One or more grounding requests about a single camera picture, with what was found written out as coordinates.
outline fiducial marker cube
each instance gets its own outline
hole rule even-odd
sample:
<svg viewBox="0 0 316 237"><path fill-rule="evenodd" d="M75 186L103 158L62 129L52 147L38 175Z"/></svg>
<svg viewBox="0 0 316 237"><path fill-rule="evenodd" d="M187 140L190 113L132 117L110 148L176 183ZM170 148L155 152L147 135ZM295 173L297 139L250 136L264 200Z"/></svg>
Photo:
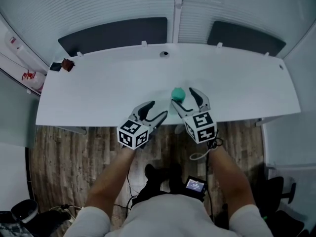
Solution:
<svg viewBox="0 0 316 237"><path fill-rule="evenodd" d="M148 141L149 127L126 118L117 127L118 142L131 149L136 149Z"/></svg>
<svg viewBox="0 0 316 237"><path fill-rule="evenodd" d="M194 114L182 119L187 133L196 143L202 143L215 138L217 125L211 118L211 111Z"/></svg>

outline cable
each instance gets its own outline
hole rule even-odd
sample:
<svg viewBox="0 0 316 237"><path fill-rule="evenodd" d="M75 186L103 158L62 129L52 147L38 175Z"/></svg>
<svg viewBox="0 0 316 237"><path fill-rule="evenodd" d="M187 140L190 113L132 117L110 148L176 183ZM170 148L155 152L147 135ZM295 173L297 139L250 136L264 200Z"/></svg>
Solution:
<svg viewBox="0 0 316 237"><path fill-rule="evenodd" d="M4 56L5 58L7 58L8 60L10 60L11 62L14 62L16 65L20 66L21 68L26 69L26 70L29 70L29 69L27 69L27 68L25 68L25 67L21 66L21 65L20 65L20 64L18 64L17 62L15 62L15 61L11 60L9 57L7 57L6 55L4 55L3 53L1 53L1 52L0 52L0 54L1 54L2 56Z"/></svg>
<svg viewBox="0 0 316 237"><path fill-rule="evenodd" d="M130 171L130 170L128 170L128 173L127 173L127 177L126 177L126 178L127 178L127 182L128 182L128 185L129 185L129 193L130 193L131 198L128 200L127 205L126 205L126 207L125 207L125 218L127 218L127 216L128 216L128 210L131 210L131 208L128 208L129 203L131 202L132 199L137 198L137 195L133 196L133 194L132 194L132 187L131 187L131 185L130 185L129 178L128 178L129 171Z"/></svg>
<svg viewBox="0 0 316 237"><path fill-rule="evenodd" d="M129 209L129 210L130 210L130 208L128 208L128 207L125 207L125 206L123 206L123 205L120 205L120 204L114 204L114 206L118 206L118 207L121 207L121 208L123 208L123 209Z"/></svg>
<svg viewBox="0 0 316 237"><path fill-rule="evenodd" d="M75 209L80 209L80 210L82 209L82 207L79 207L79 206L63 204L63 205L59 205L59 206L55 206L53 208L50 208L48 211L51 211L52 209L55 209L55 208L60 208L61 210L65 210L65 209L68 209L69 207L73 207Z"/></svg>
<svg viewBox="0 0 316 237"><path fill-rule="evenodd" d="M205 156L208 155L208 153L211 151L211 150L214 150L216 149L218 146L222 146L223 145L223 140L221 138L217 138L217 135L218 135L218 130L216 132L216 135L215 135L215 138L213 140L209 140L207 142L207 147L208 147L208 150L206 151L205 154L202 154L202 153L193 153L190 155L190 160L200 160L202 158L204 158Z"/></svg>
<svg viewBox="0 0 316 237"><path fill-rule="evenodd" d="M205 167L205 174L206 174L206 185L207 185L207 193L208 193L208 197L209 197L209 203L211 205L211 219L214 222L214 214L213 214L213 204L212 204L212 197L211 197L211 192L209 191L209 187L208 187L208 157L209 155L206 156L206 167Z"/></svg>

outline white cable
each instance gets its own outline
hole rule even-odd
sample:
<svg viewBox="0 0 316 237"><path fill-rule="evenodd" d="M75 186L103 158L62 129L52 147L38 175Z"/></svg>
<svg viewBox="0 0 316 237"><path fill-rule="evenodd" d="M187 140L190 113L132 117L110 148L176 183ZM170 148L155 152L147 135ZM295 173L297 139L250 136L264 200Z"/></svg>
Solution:
<svg viewBox="0 0 316 237"><path fill-rule="evenodd" d="M199 160L207 156L207 154L211 151L211 149L207 150L205 154L202 153L194 153L190 155L190 160Z"/></svg>
<svg viewBox="0 0 316 237"><path fill-rule="evenodd" d="M73 208L79 209L79 210L83 209L83 207L74 206L74 205L69 205L69 207L73 207ZM48 211L51 211L51 210L53 210L53 209L55 209L55 208L60 208L60 209L61 209L61 206L60 206L60 205L59 205L59 206L55 206L55 207L53 207L53 208L50 208Z"/></svg>

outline white shirt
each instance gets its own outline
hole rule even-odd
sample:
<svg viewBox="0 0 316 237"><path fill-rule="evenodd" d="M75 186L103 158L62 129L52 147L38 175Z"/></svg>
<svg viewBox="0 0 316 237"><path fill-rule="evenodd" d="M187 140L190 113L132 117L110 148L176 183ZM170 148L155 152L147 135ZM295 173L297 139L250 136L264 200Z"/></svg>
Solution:
<svg viewBox="0 0 316 237"><path fill-rule="evenodd" d="M273 237L254 205L237 210L229 226L229 231L216 227L201 201L165 194L136 204L122 227L112 232L104 211L86 207L64 237Z"/></svg>

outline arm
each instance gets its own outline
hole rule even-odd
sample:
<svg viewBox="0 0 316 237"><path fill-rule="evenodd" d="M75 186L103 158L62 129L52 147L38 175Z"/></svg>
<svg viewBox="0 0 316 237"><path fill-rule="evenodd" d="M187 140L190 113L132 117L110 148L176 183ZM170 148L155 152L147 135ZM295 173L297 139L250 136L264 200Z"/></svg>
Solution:
<svg viewBox="0 0 316 237"><path fill-rule="evenodd" d="M218 147L210 153L209 158L227 201L229 218L239 208L255 204L246 175L233 162L225 149L222 146Z"/></svg>
<svg viewBox="0 0 316 237"><path fill-rule="evenodd" d="M121 150L114 161L103 170L93 184L88 194L86 207L97 207L111 218L114 202L123 187L134 157L134 150L130 148L123 148Z"/></svg>

